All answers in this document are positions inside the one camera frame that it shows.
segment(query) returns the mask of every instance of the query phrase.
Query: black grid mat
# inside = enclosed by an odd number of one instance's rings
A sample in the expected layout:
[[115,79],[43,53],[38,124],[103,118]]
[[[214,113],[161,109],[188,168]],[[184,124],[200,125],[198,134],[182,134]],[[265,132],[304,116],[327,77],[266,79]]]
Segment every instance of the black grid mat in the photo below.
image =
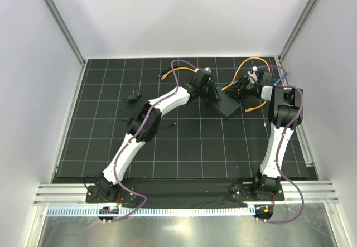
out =
[[[235,68],[244,60],[235,58],[185,59],[199,67],[210,67],[219,85],[231,81]],[[264,58],[275,65],[272,57]],[[173,75],[160,80],[161,70],[170,67],[172,59],[89,60],[56,177],[97,175],[110,163],[122,144],[127,116],[118,111],[127,108],[123,101],[139,89],[146,98],[161,96],[175,87]],[[259,60],[248,62],[238,74]],[[179,71],[181,81],[191,72]],[[278,71],[273,69],[274,77]],[[252,177],[261,164],[268,145],[270,127],[265,127],[268,105],[246,113],[261,104],[251,97],[240,101],[241,109],[224,119],[202,101],[192,101],[163,117],[155,139],[135,156],[125,177],[211,178]],[[288,177],[308,177],[296,134],[290,140],[282,166]]]

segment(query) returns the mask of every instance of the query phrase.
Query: floor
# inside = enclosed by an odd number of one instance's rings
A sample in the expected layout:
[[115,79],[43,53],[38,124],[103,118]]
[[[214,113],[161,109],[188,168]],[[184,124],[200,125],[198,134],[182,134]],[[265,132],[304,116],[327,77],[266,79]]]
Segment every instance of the floor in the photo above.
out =
[[[300,207],[275,205],[272,218],[288,220]],[[93,222],[98,218],[47,217],[39,246],[337,247],[323,204],[307,204],[302,217],[287,225],[264,224],[252,216],[134,217],[83,231]]]
[[[235,68],[244,57],[190,58],[195,66],[212,69],[218,85],[231,81]],[[273,57],[264,57],[275,65]],[[89,60],[84,74],[69,132],[55,178],[83,179],[106,168],[122,144],[126,128],[125,100],[133,90],[152,99],[171,91],[173,75],[161,80],[160,71],[170,67],[172,59]],[[247,63],[238,77],[259,60]],[[180,81],[191,74],[179,71]],[[273,77],[279,73],[273,69]],[[256,174],[264,158],[269,126],[268,103],[262,109],[244,110],[261,104],[255,97],[238,101],[241,108],[230,118],[222,118],[202,101],[192,101],[164,116],[152,141],[137,153],[125,177],[131,178],[247,178]],[[288,177],[308,178],[296,133],[284,157],[283,172]]]

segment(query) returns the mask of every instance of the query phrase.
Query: black cable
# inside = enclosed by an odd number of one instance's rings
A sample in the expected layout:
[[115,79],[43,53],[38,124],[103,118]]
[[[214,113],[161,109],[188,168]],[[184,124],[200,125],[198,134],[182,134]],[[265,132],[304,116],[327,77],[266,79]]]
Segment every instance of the black cable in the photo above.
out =
[[258,198],[257,196],[255,196],[253,193],[252,193],[252,197],[256,200],[256,201],[267,201],[267,197],[270,197],[271,200],[272,200],[272,208],[274,208],[275,206],[275,197],[274,195],[264,195],[264,198]]
[[127,122],[128,119],[122,119],[122,118],[118,117],[118,114],[119,114],[120,112],[122,112],[122,111],[124,111],[124,112],[127,114],[127,117],[129,117],[129,114],[128,114],[125,110],[123,110],[123,109],[118,110],[116,117],[117,117],[118,120],[121,120],[121,121],[123,121],[123,122]]
[[252,197],[256,200],[256,201],[267,201],[267,197],[270,197],[270,195],[268,194],[259,194],[260,197],[258,198],[254,193],[252,193]]
[[88,187],[87,187],[87,178],[88,178],[89,176],[94,176],[94,178],[97,178],[97,176],[96,176],[96,175],[92,175],[92,174],[90,174],[90,175],[86,175],[86,176],[84,177],[84,186],[85,186],[85,188],[87,189],[87,191],[88,191]]

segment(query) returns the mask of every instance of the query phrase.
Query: white grid line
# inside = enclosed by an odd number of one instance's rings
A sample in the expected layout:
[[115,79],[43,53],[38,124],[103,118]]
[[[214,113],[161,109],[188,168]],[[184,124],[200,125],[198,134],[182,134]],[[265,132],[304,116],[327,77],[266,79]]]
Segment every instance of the white grid line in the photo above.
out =
[[[111,69],[107,69],[107,70],[123,70],[124,68],[118,68],[118,69],[114,69],[114,68],[111,68]],[[234,67],[219,67],[218,69],[223,69],[223,70],[234,70],[236,68]],[[240,68],[241,70],[242,69],[251,69],[250,67],[242,67]],[[141,68],[139,67],[131,67],[129,70],[141,70]],[[156,67],[146,67],[145,70],[157,70]]]
[[[197,67],[199,67],[199,58],[197,58]],[[201,101],[198,101],[199,102],[199,113],[200,113],[200,144],[201,144],[201,175],[202,175],[202,178],[203,178],[203,150],[202,150],[202,123],[201,123]]]
[[[143,66],[144,66],[144,59],[141,61],[141,71],[140,71],[140,82],[139,82],[139,90],[141,88],[141,76],[143,75]],[[132,163],[129,164],[129,172],[128,177],[130,177],[130,173],[132,171]]]
[[[172,85],[172,86],[175,86],[176,84],[174,83],[161,83],[162,85]],[[102,85],[102,84],[85,84],[85,85]],[[120,85],[120,84],[103,84],[103,85]],[[155,83],[123,83],[122,85],[154,85],[156,86]]]
[[[111,138],[84,138],[84,137],[71,137],[71,140],[111,140]],[[113,138],[114,140],[123,140],[124,138]],[[176,140],[177,138],[157,138],[157,140]],[[266,138],[225,138],[224,140],[267,140]],[[221,140],[221,138],[179,138],[179,140]]]
[[[73,120],[118,120],[119,118],[73,118]],[[162,118],[163,120],[177,120],[177,118]],[[220,120],[220,118],[179,118],[179,120]],[[243,118],[227,118],[229,120],[242,120]],[[249,120],[265,120],[264,118],[247,118]]]
[[[90,68],[91,61],[92,61],[92,59],[89,61],[88,69]],[[85,74],[85,79],[84,79],[84,82],[85,82],[85,81],[87,80],[88,70],[86,70],[84,73],[86,73],[86,74]],[[77,104],[76,112],[74,113],[74,118],[76,118],[76,116],[77,116],[77,112],[78,112],[78,108],[79,108],[79,104],[80,104],[80,99],[81,99],[82,94],[83,94],[83,90],[84,90],[84,86],[82,87],[82,90],[81,90],[80,95],[79,95],[79,100],[77,101],[78,104]],[[67,137],[67,139],[66,139],[66,140],[67,140],[67,143],[66,143],[66,147],[65,147],[65,149],[64,149],[64,151],[63,151],[63,158],[64,158],[65,155],[66,155],[67,147],[68,147],[69,140],[70,140],[70,137],[71,137],[71,134],[72,134],[72,130],[73,130],[73,126],[74,126],[74,121],[75,121],[75,120],[71,120],[71,121],[72,121],[72,126],[71,126],[71,128],[70,128],[70,132],[69,132],[68,137]],[[61,175],[62,165],[63,165],[63,163],[61,163],[61,167],[60,167],[60,169],[59,169],[59,171],[58,171],[58,177]]]
[[[247,146],[248,161],[250,162],[249,149],[248,149],[248,141],[247,141],[247,133],[245,132],[245,124],[244,124],[244,117],[243,117],[243,110],[242,110],[242,103],[241,103],[241,101],[239,101],[239,105],[240,105],[240,112],[242,113],[242,122],[243,122],[244,136],[245,136],[245,145]],[[250,163],[249,163],[249,170],[250,170],[250,176],[253,177],[252,167],[251,167]]]
[[[275,73],[274,73],[274,70],[273,70],[273,68],[272,68],[272,71],[273,71],[273,76],[274,76],[274,78],[275,79],[277,79],[276,78],[276,76],[275,76]],[[300,169],[299,169],[299,166],[298,166],[298,164],[297,164],[297,158],[296,158],[296,154],[295,154],[295,150],[294,150],[294,146],[293,146],[293,144],[292,144],[292,138],[290,138],[290,144],[291,144],[291,146],[292,146],[292,151],[293,151],[293,153],[294,153],[294,157],[295,157],[295,161],[296,161],[296,167],[297,167],[297,171],[299,172],[299,176],[301,177],[301,174],[300,174]]]
[[[127,60],[125,59],[125,60],[124,60],[124,68],[123,68],[123,72],[122,72],[121,82],[123,82],[126,62],[127,62]],[[108,158],[107,158],[107,165],[110,164],[110,162],[111,162],[111,161],[109,160],[109,158],[110,158],[110,150],[111,150],[111,148],[112,148],[112,143],[113,143],[113,135],[114,135],[114,128],[115,128],[115,121],[117,120],[117,112],[118,112],[118,106],[119,106],[119,101],[120,101],[119,98],[120,98],[120,93],[121,93],[121,91],[122,91],[122,86],[120,86],[120,88],[119,88],[119,94],[118,94],[118,100],[117,100],[117,108],[115,109],[115,113],[114,113],[114,117],[115,117],[115,118],[114,118],[113,129],[112,129],[112,138],[111,138],[110,144],[109,144],[109,152],[108,152]]]
[[294,157],[295,157],[295,161],[296,161],[297,171],[299,172],[299,176],[301,177],[301,174],[300,174],[300,169],[299,169],[299,165],[297,164],[297,158],[296,158],[295,149],[294,149],[294,145],[293,145],[292,141],[290,141],[290,144],[291,144],[291,147],[292,147],[292,152],[294,153]]
[[[178,78],[178,81],[180,82],[180,71],[179,71],[179,70],[177,70],[177,78]],[[178,130],[178,129],[179,129],[179,124],[178,124],[178,122],[179,122],[179,121],[178,121],[178,120],[179,120],[179,113],[178,113],[178,112],[179,112],[179,111],[178,111],[178,109],[179,109],[179,108],[177,107],[177,109],[176,109],[176,110],[177,110],[177,119],[176,119],[176,125],[177,125],[177,149],[176,149],[176,160],[177,160],[177,163],[176,163],[176,177],[177,177],[177,178],[179,177],[179,171],[178,171],[178,170],[179,170],[179,169],[178,169],[178,168],[179,168],[179,161],[178,161],[178,160],[179,160],[179,159],[178,159],[178,157],[179,157],[179,154],[178,154],[178,153],[179,153],[179,148],[178,148],[178,146],[179,146],[179,145],[178,145],[178,144],[179,144],[179,137],[178,137],[178,136],[179,136],[179,135],[178,135],[178,133],[179,133],[179,130]]]
[[268,128],[267,128],[267,125],[268,123],[266,123],[268,121],[268,119],[266,119],[265,115],[264,115],[264,110],[263,110],[264,107],[261,107],[262,109],[262,114],[263,114],[263,119],[264,119],[264,127],[266,128],[266,132],[267,132],[267,138],[269,139],[269,133],[268,133]]
[[[105,80],[105,74],[107,73],[108,63],[109,63],[109,59],[107,60],[107,65],[106,65],[105,70],[104,70],[104,76],[103,76],[103,82],[102,83],[104,83],[104,80]],[[100,96],[102,95],[102,90],[103,90],[103,85],[100,87],[97,108],[95,109],[94,120],[93,120],[93,124],[91,126],[89,142],[88,142],[87,152],[86,152],[85,157],[84,157],[84,165],[83,165],[81,177],[83,177],[83,173],[84,173],[85,161],[87,160],[87,156],[88,156],[88,150],[89,150],[89,146],[90,146],[90,139],[91,139],[91,135],[93,134],[94,124],[95,124],[95,117],[96,117],[97,112],[98,112],[98,106],[99,106],[99,102],[100,102]]]
[[[259,99],[244,99],[244,101],[258,101]],[[97,102],[98,100],[77,100],[78,102]],[[117,102],[117,100],[101,100],[101,102]]]
[[[264,116],[264,110],[263,110],[263,108],[264,108],[264,107],[261,107],[261,110],[262,110],[264,122],[266,122],[266,118],[265,118],[265,116]],[[268,138],[268,140],[269,140],[268,128],[267,128],[266,125],[264,125],[264,127],[266,128],[267,138]]]
[[[69,159],[69,160],[63,160],[63,162],[84,162],[82,159]],[[107,162],[107,161],[96,161],[96,160],[89,160],[89,161],[86,161],[86,162]],[[136,163],[136,162],[151,162],[152,161],[134,161],[132,160],[132,162]],[[194,163],[201,163],[201,161],[156,161],[156,163],[160,163],[160,162],[166,162],[166,163],[187,163],[187,162],[194,162]],[[237,163],[237,162],[240,162],[240,163],[247,163],[249,161],[203,161],[204,163],[207,162],[207,163],[210,163],[210,162],[220,162],[220,163],[223,163],[223,162],[226,162],[226,163]],[[296,163],[295,161],[286,161],[287,163]]]
[[[161,73],[161,61],[162,61],[162,59],[160,59],[160,68],[159,68],[159,72],[160,73]],[[159,93],[160,93],[160,81],[161,81],[161,78],[158,77],[157,95],[159,95]],[[153,161],[152,161],[153,162],[153,165],[152,165],[152,178],[154,178],[154,173],[155,173],[155,155],[156,155],[156,135],[154,137],[154,158],[153,158]]]
[[[214,62],[216,64],[216,75],[217,75],[217,81],[218,79],[218,68],[217,68],[217,58],[214,59]],[[221,126],[222,126],[222,140],[223,140],[223,151],[224,151],[224,161],[225,161],[225,175],[228,177],[228,169],[227,169],[227,157],[225,154],[225,144],[224,144],[224,129],[223,129],[223,120],[222,120],[222,115],[221,115]]]

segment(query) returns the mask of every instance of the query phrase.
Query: white wall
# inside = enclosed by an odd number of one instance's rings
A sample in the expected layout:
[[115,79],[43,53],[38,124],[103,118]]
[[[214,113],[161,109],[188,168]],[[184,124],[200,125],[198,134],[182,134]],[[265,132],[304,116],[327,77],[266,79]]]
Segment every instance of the white wall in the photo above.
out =
[[304,122],[357,243],[357,0],[319,0],[284,64],[304,89]]
[[54,0],[86,58],[278,55],[307,0]]
[[0,245],[20,246],[48,183],[80,65],[42,0],[0,0]]

